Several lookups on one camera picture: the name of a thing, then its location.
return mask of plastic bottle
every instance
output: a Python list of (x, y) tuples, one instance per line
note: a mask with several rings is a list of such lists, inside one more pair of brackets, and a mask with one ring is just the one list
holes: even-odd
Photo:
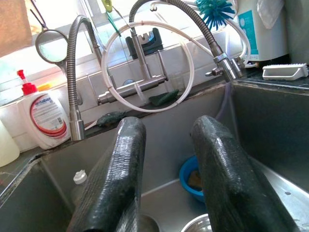
[(79, 172), (75, 174), (73, 178), (76, 186), (72, 190), (71, 197), (72, 197), (72, 202), (75, 206), (77, 206), (81, 200), (81, 197), (85, 189), (87, 178), (88, 177), (87, 177), (85, 170), (80, 170)]
[(19, 157), (19, 148), (0, 121), (0, 167), (13, 162)]
[(38, 92), (34, 84), (27, 82), (23, 70), (17, 74), (24, 81), (24, 97), (18, 109), (28, 134), (45, 150), (68, 140), (69, 120), (59, 100), (48, 92)]

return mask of stainless steel bowl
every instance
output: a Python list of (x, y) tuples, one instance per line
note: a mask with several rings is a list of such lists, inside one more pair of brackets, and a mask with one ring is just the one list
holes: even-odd
[(152, 217), (141, 214), (139, 232), (160, 232), (160, 228), (158, 223)]
[(212, 232), (208, 214), (203, 214), (190, 221), (181, 232)]

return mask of green handle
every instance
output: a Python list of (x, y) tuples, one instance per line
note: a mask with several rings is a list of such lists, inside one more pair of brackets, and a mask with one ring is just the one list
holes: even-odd
[(112, 0), (102, 0), (102, 3), (107, 12), (112, 12)]

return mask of stainless steel sink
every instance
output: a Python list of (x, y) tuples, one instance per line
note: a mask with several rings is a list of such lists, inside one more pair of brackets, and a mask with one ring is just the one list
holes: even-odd
[[(162, 232), (179, 232), (187, 222), (207, 212), (204, 204), (181, 187), (178, 172), (194, 154), (190, 138), (193, 122), (202, 115), (215, 116), (223, 95), (222, 86), (209, 88), (172, 110), (142, 118), (147, 129), (147, 143), (141, 213), (153, 217)], [(238, 96), (235, 101), (241, 104), (242, 99)], [(233, 111), (229, 105), (222, 122), (238, 137)], [(253, 117), (254, 113), (251, 109), (246, 117)], [(249, 121), (243, 116), (239, 118), (240, 125), (243, 120)], [(240, 141), (246, 148), (244, 131), (250, 132), (250, 128), (238, 129)], [(75, 172), (85, 169), (89, 173), (114, 136), (115, 129), (57, 151), (39, 154), (39, 158), (30, 162), (0, 195), (0, 231), (64, 232), (74, 211), (71, 191)], [(259, 165), (297, 224), (308, 227), (308, 193), (263, 164)]]

